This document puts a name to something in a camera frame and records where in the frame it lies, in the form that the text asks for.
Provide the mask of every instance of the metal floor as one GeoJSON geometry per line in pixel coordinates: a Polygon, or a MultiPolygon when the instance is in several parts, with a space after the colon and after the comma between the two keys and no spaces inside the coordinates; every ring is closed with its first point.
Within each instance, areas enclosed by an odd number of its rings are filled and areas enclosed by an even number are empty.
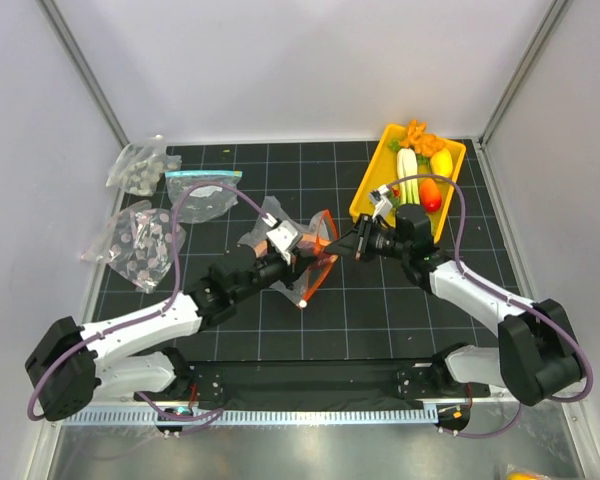
{"type": "MultiPolygon", "coordinates": [[[[477,403],[470,430],[495,430],[515,409],[477,403]]],[[[561,407],[552,402],[525,409],[516,427],[487,441],[453,438],[431,425],[219,427],[181,439],[154,437],[125,454],[155,434],[153,427],[63,428],[49,478],[494,480],[508,463],[583,476],[561,407]]]]}

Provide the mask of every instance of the plastic bag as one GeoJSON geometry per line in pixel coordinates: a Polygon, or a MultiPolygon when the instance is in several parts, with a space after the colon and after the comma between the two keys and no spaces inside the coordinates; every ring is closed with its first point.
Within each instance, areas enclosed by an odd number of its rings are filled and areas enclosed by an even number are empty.
{"type": "MultiPolygon", "coordinates": [[[[171,268],[171,212],[143,200],[111,217],[82,260],[109,265],[145,293],[152,293],[171,268]]],[[[176,248],[186,232],[178,225],[176,248]]]]}
{"type": "MultiPolygon", "coordinates": [[[[275,197],[264,197],[262,209],[272,214],[280,220],[288,220],[291,224],[303,234],[302,240],[297,247],[306,252],[311,252],[317,257],[316,262],[311,268],[307,269],[292,285],[288,288],[282,282],[276,282],[271,288],[279,291],[299,308],[307,306],[307,302],[317,290],[320,284],[326,279],[331,271],[333,264],[337,260],[336,256],[322,253],[322,248],[330,242],[338,239],[338,231],[333,223],[331,214],[328,210],[316,213],[309,225],[300,225],[289,218],[275,197]]],[[[267,250],[266,233],[270,227],[264,223],[262,217],[258,217],[256,224],[251,232],[244,234],[238,244],[248,245],[253,248],[257,256],[264,255],[267,250]]]]}
{"type": "Polygon", "coordinates": [[[501,469],[501,478],[502,480],[585,480],[584,477],[578,478],[563,478],[563,477],[547,477],[546,475],[541,475],[539,473],[532,472],[531,470],[526,470],[524,468],[516,467],[515,465],[504,465],[501,469]]]}
{"type": "MultiPolygon", "coordinates": [[[[194,183],[218,182],[235,187],[242,178],[242,172],[232,170],[188,170],[167,172],[167,193],[173,208],[180,197],[194,183]]],[[[178,221],[184,223],[203,223],[223,215],[238,203],[237,195],[229,190],[215,186],[200,187],[189,194],[178,215],[178,221]]]]}
{"type": "Polygon", "coordinates": [[[180,155],[166,154],[167,144],[161,135],[130,143],[109,170],[107,187],[117,186],[127,193],[149,197],[153,195],[166,171],[179,170],[180,155]]]}

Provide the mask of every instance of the orange object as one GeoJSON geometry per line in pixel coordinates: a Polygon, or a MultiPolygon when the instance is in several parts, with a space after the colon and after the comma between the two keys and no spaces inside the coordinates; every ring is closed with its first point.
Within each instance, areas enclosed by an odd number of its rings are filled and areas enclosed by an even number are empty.
{"type": "Polygon", "coordinates": [[[429,212],[437,212],[442,205],[442,195],[438,185],[431,178],[426,178],[420,184],[420,204],[429,212]]]}
{"type": "Polygon", "coordinates": [[[418,125],[415,118],[409,122],[406,127],[406,135],[400,142],[402,148],[413,148],[416,153],[421,153],[425,157],[432,157],[435,153],[442,150],[445,141],[436,137],[433,133],[424,133],[427,129],[427,122],[418,125]]]}
{"type": "MultiPolygon", "coordinates": [[[[354,222],[358,220],[363,213],[369,215],[373,214],[374,206],[371,203],[371,200],[369,200],[369,193],[373,189],[398,179],[396,152],[392,151],[389,148],[389,145],[394,140],[397,142],[399,138],[404,138],[406,130],[407,129],[402,125],[390,124],[385,127],[382,138],[371,159],[371,163],[369,163],[369,166],[367,167],[367,172],[364,174],[364,178],[360,182],[360,187],[358,187],[358,191],[349,206],[349,214],[354,222]]],[[[458,175],[460,175],[467,147],[465,147],[463,143],[454,142],[453,140],[442,138],[440,138],[440,140],[445,142],[445,148],[451,153],[451,160],[453,162],[451,180],[455,182],[458,180],[458,175]]],[[[430,165],[418,165],[418,173],[432,173],[430,165]]],[[[444,226],[447,223],[447,213],[451,206],[454,190],[448,183],[438,184],[438,189],[442,195],[442,208],[435,213],[428,214],[429,219],[431,220],[431,233],[433,234],[433,241],[435,243],[440,240],[442,232],[444,231],[444,226]]],[[[389,214],[387,222],[389,222],[389,225],[395,226],[396,219],[393,212],[389,214]]]]}
{"type": "Polygon", "coordinates": [[[535,475],[527,473],[510,473],[507,475],[507,480],[539,480],[535,475]]]}
{"type": "MultiPolygon", "coordinates": [[[[308,302],[318,287],[325,281],[333,264],[338,259],[337,255],[327,255],[323,251],[327,245],[338,239],[338,229],[336,228],[329,210],[322,213],[318,222],[317,234],[305,233],[298,243],[300,250],[311,250],[317,257],[316,262],[307,269],[307,282],[305,293],[302,299],[308,302]]],[[[255,248],[256,256],[260,257],[267,253],[267,242],[260,242],[255,248]]]]}

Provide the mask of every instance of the black grid mat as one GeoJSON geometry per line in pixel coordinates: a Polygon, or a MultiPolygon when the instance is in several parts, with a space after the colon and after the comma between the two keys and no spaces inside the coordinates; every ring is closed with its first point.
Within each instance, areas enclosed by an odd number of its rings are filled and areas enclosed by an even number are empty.
{"type": "MultiPolygon", "coordinates": [[[[493,205],[470,141],[458,183],[467,199],[463,241],[465,262],[489,280],[517,293],[493,205]]],[[[174,147],[182,169],[237,169],[239,187],[258,204],[278,198],[295,220],[307,223],[329,208],[340,231],[350,228],[349,204],[376,142],[211,145],[174,147]]],[[[164,179],[150,199],[171,208],[164,179]]],[[[140,198],[127,195],[126,207],[140,198]]],[[[452,202],[440,246],[451,248],[458,231],[459,205],[452,202]]],[[[225,216],[203,225],[183,225],[187,240],[180,258],[186,283],[195,281],[218,256],[253,227],[256,214],[241,202],[225,216]]],[[[158,291],[144,295],[107,269],[94,320],[110,319],[169,296],[173,272],[158,291]]],[[[495,346],[495,337],[469,315],[408,285],[397,262],[358,264],[339,260],[309,302],[298,310],[274,291],[240,304],[236,317],[219,328],[168,342],[189,360],[309,360],[429,356],[456,342],[495,346]]]]}

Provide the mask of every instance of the white wall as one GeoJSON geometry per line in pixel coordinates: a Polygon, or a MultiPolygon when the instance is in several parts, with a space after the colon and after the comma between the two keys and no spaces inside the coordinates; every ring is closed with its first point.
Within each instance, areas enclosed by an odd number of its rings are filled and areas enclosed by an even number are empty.
{"type": "Polygon", "coordinates": [[[21,478],[33,448],[24,362],[80,313],[79,255],[111,209],[118,150],[36,2],[0,1],[0,479],[21,478]]]}
{"type": "Polygon", "coordinates": [[[488,152],[536,293],[593,363],[600,420],[600,0],[573,2],[488,152]]]}
{"type": "Polygon", "coordinates": [[[129,137],[478,135],[550,0],[57,2],[129,137]]]}

